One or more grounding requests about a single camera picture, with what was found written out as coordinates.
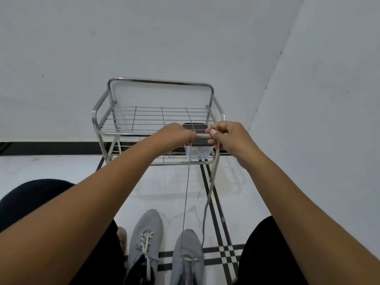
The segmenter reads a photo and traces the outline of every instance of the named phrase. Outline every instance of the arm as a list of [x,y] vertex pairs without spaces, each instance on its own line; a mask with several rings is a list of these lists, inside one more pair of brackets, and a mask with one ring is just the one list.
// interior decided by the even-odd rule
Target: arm
[[219,122],[206,133],[249,172],[309,284],[378,283],[380,261],[314,204],[240,123]]
[[0,284],[68,284],[154,159],[195,138],[169,124],[3,231]]

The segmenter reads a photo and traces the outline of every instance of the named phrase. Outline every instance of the metal shoe rack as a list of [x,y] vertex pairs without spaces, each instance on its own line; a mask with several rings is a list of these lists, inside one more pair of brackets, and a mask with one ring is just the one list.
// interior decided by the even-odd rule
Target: metal shoe rack
[[[113,82],[123,82],[126,85],[132,83],[146,83],[150,86],[154,86],[154,84],[157,84],[157,86],[177,86],[175,88],[179,88],[178,86],[183,86],[184,88],[188,88],[189,86],[203,87],[209,89],[210,98],[207,98],[208,103],[204,104],[204,107],[167,107],[165,105],[160,106],[161,104],[154,107],[139,106],[130,104],[128,98],[124,98],[124,102],[118,102],[115,92],[111,90]],[[105,110],[105,114],[99,119],[98,111],[100,107],[105,104],[107,98],[109,100],[109,107]],[[100,97],[92,111],[92,123],[106,162],[110,162],[136,142],[149,137],[169,123],[191,124],[191,130],[197,133],[198,138],[210,138],[203,130],[196,130],[194,124],[210,125],[218,120],[225,120],[224,111],[214,96],[214,89],[211,85],[206,83],[112,78],[107,82],[106,91]],[[106,149],[107,142],[105,142],[104,139],[109,139],[111,142],[108,150]],[[173,152],[165,153],[157,158],[151,165],[188,165],[189,162],[190,164],[212,164],[212,176],[214,176],[218,161],[218,149],[212,150],[207,158],[191,157],[189,160],[184,148],[181,147]]]

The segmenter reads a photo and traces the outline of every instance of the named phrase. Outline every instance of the forearm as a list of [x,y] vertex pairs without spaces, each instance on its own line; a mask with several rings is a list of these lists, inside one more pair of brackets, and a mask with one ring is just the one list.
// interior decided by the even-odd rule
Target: forearm
[[129,148],[0,234],[0,255],[6,260],[0,283],[69,283],[160,154],[152,142],[147,138]]
[[309,284],[373,284],[380,263],[261,151],[247,170]]

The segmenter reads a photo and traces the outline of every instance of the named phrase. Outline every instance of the white tile floor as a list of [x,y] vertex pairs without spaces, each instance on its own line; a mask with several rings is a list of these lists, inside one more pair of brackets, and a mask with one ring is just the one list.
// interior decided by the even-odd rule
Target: white tile floor
[[[78,183],[96,170],[100,159],[100,156],[67,155],[0,157],[0,179],[2,180],[0,198],[23,182],[34,179],[55,178]],[[116,223],[123,226],[128,236],[131,236],[140,216],[148,209],[156,209],[164,225],[161,251],[172,251],[182,231],[187,170],[187,166],[150,167],[115,216]],[[207,200],[204,187],[200,167],[191,166],[185,229],[194,230],[200,240],[202,240],[201,222]],[[249,175],[233,157],[221,157],[216,189],[225,224],[220,216],[216,198],[213,196],[214,221],[217,223],[217,229],[214,226],[212,212],[208,208],[204,243],[204,248],[215,247],[217,250],[217,252],[205,254],[205,259],[211,261],[221,260],[219,246],[230,245],[223,225],[228,229],[232,244],[244,244],[254,227],[269,215]],[[163,258],[160,263],[171,263],[171,257]],[[156,284],[169,284],[170,273],[170,270],[159,272]],[[205,284],[230,284],[234,278],[235,271],[231,263],[205,267]]]

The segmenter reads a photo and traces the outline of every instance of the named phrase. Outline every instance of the white wall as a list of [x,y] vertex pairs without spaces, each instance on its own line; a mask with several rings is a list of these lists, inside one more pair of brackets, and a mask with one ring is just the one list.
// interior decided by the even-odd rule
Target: white wall
[[305,0],[250,131],[377,257],[379,8],[380,0]]
[[249,126],[301,3],[0,0],[0,141],[95,141],[110,77],[209,82]]

